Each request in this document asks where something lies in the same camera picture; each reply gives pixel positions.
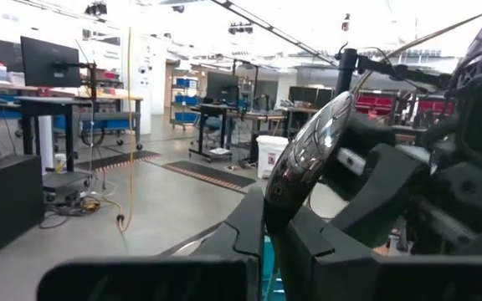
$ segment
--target concrete floor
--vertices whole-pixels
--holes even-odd
[[[15,140],[18,153],[22,151],[21,139],[14,137],[15,120],[0,122],[0,151],[13,152],[10,140]],[[152,134],[141,137],[144,150],[162,154],[155,163],[189,160],[187,148],[197,131],[187,128],[172,129],[162,116],[152,119]],[[101,148],[103,157],[116,156],[128,151],[128,146],[118,146],[115,137],[108,136]],[[79,161],[87,161],[89,152],[79,146]],[[191,160],[223,170],[230,162],[208,164],[197,157]],[[237,170],[241,176],[256,178],[256,170]],[[129,209],[129,168],[121,167],[106,172],[106,179],[116,185],[110,199]],[[265,186],[257,180],[254,186]],[[0,251],[0,300],[34,300],[36,286],[43,274],[57,263],[70,258],[110,255],[155,255],[221,222],[239,203],[242,194],[204,181],[183,176],[150,163],[138,162],[134,166],[134,216],[130,228],[120,235],[116,223],[115,207],[102,207],[89,217],[71,218],[61,227],[42,230],[33,228]],[[324,186],[317,186],[312,195],[312,207],[323,217],[332,217],[344,202]],[[60,220],[45,221],[44,225]],[[190,252],[191,246],[184,249]]]

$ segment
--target trash can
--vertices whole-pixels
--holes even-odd
[[[278,136],[261,135],[258,141],[258,178],[268,178],[273,170],[274,164],[290,143],[287,138]]]

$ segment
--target white bucket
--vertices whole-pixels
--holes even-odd
[[[274,164],[290,142],[287,138],[269,135],[258,136],[256,140],[259,148],[258,178],[269,178]]]
[[[65,154],[55,154],[55,172],[65,173],[66,172],[66,155]]]

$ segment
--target black mat with orange stripe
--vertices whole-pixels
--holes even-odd
[[[160,155],[148,150],[139,150],[133,153],[133,161],[151,161],[156,159]],[[105,158],[100,158],[97,160],[92,160],[92,170],[93,171],[106,171],[109,169],[128,166],[130,164],[130,154],[120,154],[118,156],[110,156]],[[74,165],[76,168],[82,170],[88,170],[90,168],[90,163],[88,161],[77,163]]]
[[[256,181],[245,176],[234,175],[233,173],[220,171],[218,169],[192,163],[190,161],[176,161],[165,164],[163,167],[168,170],[191,176],[198,180],[206,181],[217,186],[239,191],[244,187],[254,184]]]

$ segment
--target black box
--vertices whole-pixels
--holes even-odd
[[[40,157],[0,157],[0,249],[43,219]]]

